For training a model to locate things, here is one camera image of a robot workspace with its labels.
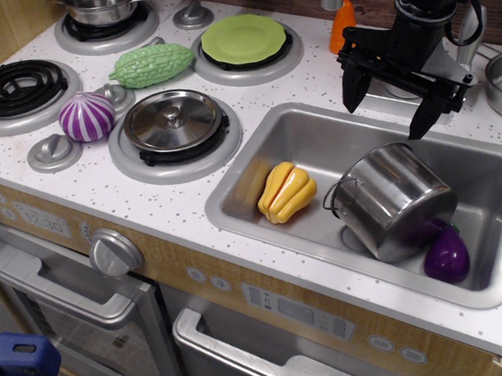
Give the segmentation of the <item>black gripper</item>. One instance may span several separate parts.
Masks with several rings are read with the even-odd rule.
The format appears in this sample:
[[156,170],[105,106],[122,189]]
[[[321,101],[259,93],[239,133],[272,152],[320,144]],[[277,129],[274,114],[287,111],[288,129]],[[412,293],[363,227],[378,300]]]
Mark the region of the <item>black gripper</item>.
[[390,29],[347,27],[338,62],[344,70],[343,101],[355,112],[371,80],[387,82],[422,99],[413,115],[409,140],[422,139],[443,112],[460,111],[475,78],[450,58],[443,39],[452,39],[457,4],[436,10],[397,6]]

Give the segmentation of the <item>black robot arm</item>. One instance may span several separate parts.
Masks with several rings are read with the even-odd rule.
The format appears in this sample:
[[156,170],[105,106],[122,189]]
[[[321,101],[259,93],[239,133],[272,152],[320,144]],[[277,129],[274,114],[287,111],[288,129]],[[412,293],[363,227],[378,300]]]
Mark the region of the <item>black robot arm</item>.
[[454,38],[452,19],[461,4],[470,4],[482,20],[479,0],[394,0],[396,18],[390,29],[347,27],[338,54],[345,108],[355,111],[375,79],[414,94],[421,103],[410,124],[412,140],[422,138],[442,114],[460,111],[476,79],[447,54],[444,43],[466,47],[484,30],[480,22],[466,39]]

